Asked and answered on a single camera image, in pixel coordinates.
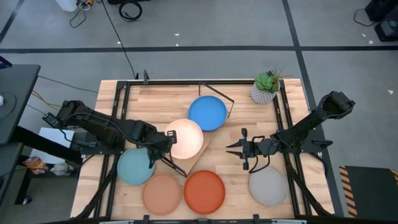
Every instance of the wooden tabletop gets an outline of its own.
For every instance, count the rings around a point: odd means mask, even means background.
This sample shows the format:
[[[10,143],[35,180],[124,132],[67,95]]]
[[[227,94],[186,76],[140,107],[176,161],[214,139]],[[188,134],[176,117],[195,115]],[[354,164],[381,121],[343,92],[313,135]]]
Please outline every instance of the wooden tabletop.
[[[101,82],[95,107],[96,111],[111,114],[116,82],[117,80]],[[285,86],[292,119],[296,123],[308,115],[303,88],[299,79],[285,79]],[[147,211],[142,203],[141,193],[144,185],[128,185],[118,178],[114,195],[113,220],[142,220],[144,215],[150,215],[150,219],[162,220],[197,218],[237,219],[252,218],[253,214],[259,214],[260,218],[294,217],[290,195],[287,196],[282,205],[277,207],[267,207],[257,203],[249,191],[249,174],[242,169],[243,160],[237,156],[225,153],[227,145],[235,143],[241,138],[241,128],[248,129],[248,138],[250,139],[253,136],[269,136],[275,133],[277,130],[277,121],[273,103],[259,105],[253,102],[250,97],[252,85],[212,85],[212,87],[235,100],[235,105],[231,116],[227,118],[222,127],[216,130],[215,138],[210,141],[208,147],[204,150],[188,175],[203,169],[216,172],[223,180],[226,189],[226,197],[222,207],[215,213],[199,215],[191,211],[182,198],[178,208],[171,214],[154,215]],[[202,94],[216,95],[216,93],[206,88],[202,88]],[[126,119],[141,119],[153,124],[159,131],[162,131],[170,122],[186,118],[187,110],[197,96],[198,85],[133,86],[130,89]],[[279,94],[279,101],[282,106],[281,99],[282,97]],[[231,102],[222,100],[229,109]],[[122,105],[122,102],[123,92],[119,105]],[[282,117],[284,127],[287,128],[283,110]],[[131,147],[131,144],[126,144],[126,149]],[[308,154],[301,154],[300,157],[307,187],[323,207],[333,213],[333,206],[322,163]],[[97,191],[102,161],[103,156],[94,156],[81,168],[71,217],[78,215]],[[259,160],[260,166],[265,164],[265,162],[266,159],[262,157]],[[250,159],[249,163],[252,166],[254,159]],[[271,156],[270,166],[286,174],[282,154],[277,153]],[[183,188],[186,178],[177,174],[173,169],[160,161],[156,162],[155,167],[155,174],[158,173],[173,175],[180,182],[181,188]],[[302,195],[297,186],[296,190],[300,211],[303,213]],[[104,215],[107,196],[108,193],[105,192],[101,209],[102,215]]]

